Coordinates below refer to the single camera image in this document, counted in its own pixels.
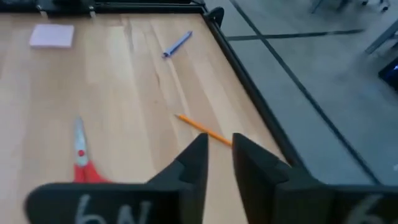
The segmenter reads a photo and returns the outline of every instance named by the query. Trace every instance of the pencil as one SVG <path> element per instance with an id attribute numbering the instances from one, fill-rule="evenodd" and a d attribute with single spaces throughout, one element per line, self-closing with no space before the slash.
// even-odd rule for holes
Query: pencil
<path id="1" fill-rule="evenodd" d="M 194 128 L 209 134 L 211 137 L 221 141 L 222 143 L 226 144 L 227 146 L 230 146 L 230 147 L 232 146 L 232 143 L 231 143 L 230 140 L 225 139 L 223 136 L 220 136 L 219 134 L 215 133 L 212 130 L 204 128 L 201 124 L 192 121 L 191 119 L 187 118 L 185 115 L 182 115 L 182 114 L 177 115 L 177 114 L 175 114 L 175 116 L 178 117 L 179 119 L 181 119 L 182 121 L 190 124 Z"/>

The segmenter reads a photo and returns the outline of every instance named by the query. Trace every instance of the pink sticky note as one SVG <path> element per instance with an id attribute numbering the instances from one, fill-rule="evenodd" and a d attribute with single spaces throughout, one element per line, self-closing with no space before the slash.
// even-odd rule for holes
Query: pink sticky note
<path id="1" fill-rule="evenodd" d="M 74 29 L 73 25 L 37 24 L 30 37 L 30 46 L 69 48 Z"/>

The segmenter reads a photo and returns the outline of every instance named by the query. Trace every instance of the gray floor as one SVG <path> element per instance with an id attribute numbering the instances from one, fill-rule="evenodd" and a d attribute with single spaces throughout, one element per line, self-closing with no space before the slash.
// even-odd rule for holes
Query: gray floor
<path id="1" fill-rule="evenodd" d="M 225 9 L 225 36 L 256 33 L 231 4 L 205 0 Z M 398 52 L 390 41 L 372 55 L 365 48 L 398 19 L 392 0 L 384 14 L 376 3 L 354 1 L 338 14 L 338 1 L 325 0 L 310 14 L 311 0 L 235 0 L 263 35 L 365 29 L 360 34 L 267 39 L 327 117 L 385 185 L 398 184 L 398 95 L 377 77 Z M 328 184 L 373 184 L 292 77 L 261 40 L 231 41 L 263 97 L 300 153 L 307 168 Z"/>

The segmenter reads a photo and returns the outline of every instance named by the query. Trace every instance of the metal frame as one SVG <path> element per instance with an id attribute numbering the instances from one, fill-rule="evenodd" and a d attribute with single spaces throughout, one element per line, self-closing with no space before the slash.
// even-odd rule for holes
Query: metal frame
<path id="1" fill-rule="evenodd" d="M 116 1 L 103 1 L 97 0 L 95 4 L 89 8 L 87 7 L 85 11 L 64 11 L 63 9 L 48 9 L 44 10 L 49 15 L 51 14 L 71 14 L 71 15 L 88 15 L 90 12 L 101 13 L 199 13 L 202 15 L 204 21 L 206 22 L 209 30 L 213 34 L 215 40 L 217 41 L 219 47 L 223 51 L 226 59 L 235 71 L 236 76 L 241 82 L 242 86 L 249 95 L 251 101 L 256 107 L 258 113 L 260 114 L 263 122 L 268 127 L 278 144 L 281 152 L 287 159 L 287 161 L 293 166 L 299 166 L 307 170 L 302 162 L 297 151 L 294 149 L 292 143 L 287 137 L 284 129 L 279 124 L 276 116 L 273 114 L 269 105 L 257 89 L 256 85 L 252 81 L 251 77 L 248 75 L 245 67 L 242 65 L 241 61 L 236 56 L 235 52 L 226 40 L 226 37 L 220 29 L 221 22 L 224 16 L 224 10 L 217 7 L 209 11 L 202 0 L 195 0 L 190 4 L 181 4 L 180 2 L 185 2 L 186 0 L 163 0 L 166 3 L 142 3 L 136 0 L 133 2 L 126 2 L 127 0 L 116 0 Z M 0 12 L 36 12 L 39 13 L 40 10 L 37 8 L 33 2 L 25 5 L 3 5 L 0 3 Z"/>

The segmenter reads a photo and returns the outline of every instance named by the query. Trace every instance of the wood grain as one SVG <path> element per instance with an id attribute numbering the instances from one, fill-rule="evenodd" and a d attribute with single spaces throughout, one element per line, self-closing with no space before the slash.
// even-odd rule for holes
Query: wood grain
<path id="1" fill-rule="evenodd" d="M 32 49 L 36 23 L 73 24 L 71 49 Z M 162 52 L 193 36 L 166 60 Z M 34 187 L 72 181 L 73 121 L 85 123 L 101 175 L 145 182 L 198 134 L 185 114 L 231 139 L 243 133 L 281 153 L 200 15 L 99 15 L 46 21 L 0 16 L 0 217 L 25 223 Z M 204 223 L 246 223 L 231 150 L 210 141 Z"/>

